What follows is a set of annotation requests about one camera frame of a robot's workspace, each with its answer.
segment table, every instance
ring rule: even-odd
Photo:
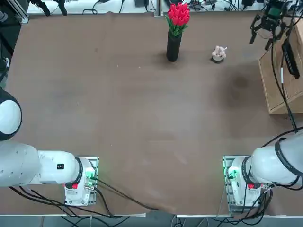
[[[258,68],[266,40],[249,45],[254,16],[194,14],[175,63],[165,59],[164,18],[32,18],[22,26],[9,72],[8,91],[24,116],[14,139],[99,156],[101,179],[150,206],[216,215],[222,156],[249,155],[291,128],[286,115],[267,112]],[[221,64],[210,61],[216,45],[228,47]],[[35,189],[64,198],[61,185]],[[0,196],[1,214],[61,213],[9,189]],[[104,196],[113,213],[147,211],[107,190]],[[302,201],[302,192],[275,189],[268,213],[302,215]],[[89,208],[105,213],[101,201]],[[221,214],[227,213],[224,196]]]

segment white cylinder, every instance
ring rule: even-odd
[[[28,184],[39,169],[34,147],[13,140],[0,142],[0,187]]]
[[[291,183],[296,179],[296,175],[292,174],[279,160],[274,146],[258,148],[253,152],[251,174],[259,183]]]
[[[280,146],[287,161],[303,173],[303,133],[299,132],[281,141]]]
[[[64,184],[76,180],[79,164],[73,154],[58,150],[40,150],[38,153],[41,168],[29,184]]]

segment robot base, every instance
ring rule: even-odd
[[[65,189],[65,204],[72,206],[89,206],[96,204],[97,181],[90,177],[98,177],[98,157],[78,157],[83,165],[82,178],[77,186]]]
[[[244,195],[246,182],[243,179],[241,165],[246,156],[223,156],[223,171],[225,178],[225,189],[230,214],[242,213],[244,206]],[[248,211],[253,202],[260,196],[261,187],[257,189],[246,189],[244,211]]]

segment metal bracket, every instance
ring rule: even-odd
[[[8,4],[14,9],[17,14],[17,17],[20,18],[21,24],[28,23],[28,15],[26,11],[20,6],[18,0],[6,0]]]

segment wooden cabinet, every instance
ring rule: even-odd
[[[288,71],[286,62],[283,64],[283,76],[285,86],[285,96],[289,107],[293,113],[303,113],[303,21],[300,21],[290,35],[290,44],[294,52],[294,57],[300,72],[300,78],[295,79]],[[283,56],[282,44],[285,36],[277,41],[274,46],[274,66],[276,75],[281,84],[281,60]],[[267,101],[268,111],[271,114],[287,113],[285,103],[277,88],[271,65],[271,49],[259,59],[259,67],[262,77],[263,88]]]

